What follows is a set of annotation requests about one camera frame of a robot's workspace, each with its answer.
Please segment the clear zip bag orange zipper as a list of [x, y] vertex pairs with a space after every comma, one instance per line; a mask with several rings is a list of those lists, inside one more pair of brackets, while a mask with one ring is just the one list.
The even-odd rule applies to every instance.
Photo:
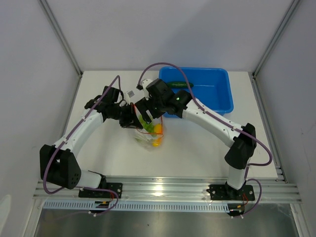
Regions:
[[152, 150], [162, 145], [164, 137], [163, 117], [153, 118], [149, 115], [151, 122], [147, 123], [139, 110], [134, 105], [136, 116], [142, 128], [136, 128], [133, 134], [134, 140], [143, 148]]

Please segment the yellow orange mango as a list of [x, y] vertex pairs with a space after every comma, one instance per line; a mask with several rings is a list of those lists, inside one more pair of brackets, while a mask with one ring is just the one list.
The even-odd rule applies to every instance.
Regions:
[[156, 124], [154, 126], [154, 140], [152, 142], [153, 147], [159, 147], [162, 144], [163, 139], [163, 126], [162, 124]]

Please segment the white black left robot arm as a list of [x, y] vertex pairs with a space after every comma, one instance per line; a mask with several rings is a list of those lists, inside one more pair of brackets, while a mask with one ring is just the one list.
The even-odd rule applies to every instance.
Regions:
[[117, 120], [122, 128], [142, 128], [134, 105], [127, 103], [120, 89], [105, 86], [103, 94], [91, 99], [85, 105], [83, 115], [77, 125], [53, 145], [43, 145], [39, 152], [40, 177], [44, 183], [52, 183], [61, 188], [90, 188], [95, 197], [103, 197], [107, 192], [102, 174], [82, 170], [77, 156], [92, 133], [105, 120]]

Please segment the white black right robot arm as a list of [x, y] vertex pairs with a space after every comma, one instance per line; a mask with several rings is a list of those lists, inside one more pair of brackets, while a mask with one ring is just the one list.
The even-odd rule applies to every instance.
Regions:
[[137, 85], [144, 98], [136, 102], [136, 108], [145, 122], [164, 115], [177, 116], [191, 121], [220, 139], [228, 148], [224, 159], [229, 165], [225, 192], [231, 199], [243, 194], [246, 167], [253, 156], [257, 143], [255, 127], [249, 123], [242, 126], [233, 123], [199, 103], [186, 90], [173, 90], [161, 79], [145, 79]]

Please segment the green grape bunch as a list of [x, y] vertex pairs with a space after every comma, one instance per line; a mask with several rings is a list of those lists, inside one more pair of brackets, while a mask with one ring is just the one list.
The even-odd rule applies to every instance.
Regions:
[[140, 132], [147, 133], [153, 137], [156, 137], [157, 134], [155, 133], [154, 124], [152, 122], [146, 123], [141, 115], [138, 116], [138, 119], [142, 125], [142, 129], [140, 130]]

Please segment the white green cauliflower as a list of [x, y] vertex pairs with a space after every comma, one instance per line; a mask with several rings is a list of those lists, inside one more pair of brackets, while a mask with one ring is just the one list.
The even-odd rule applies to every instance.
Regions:
[[138, 130], [135, 131], [134, 138], [137, 142], [143, 143], [143, 144], [151, 144], [151, 135], [147, 133], [142, 133]]

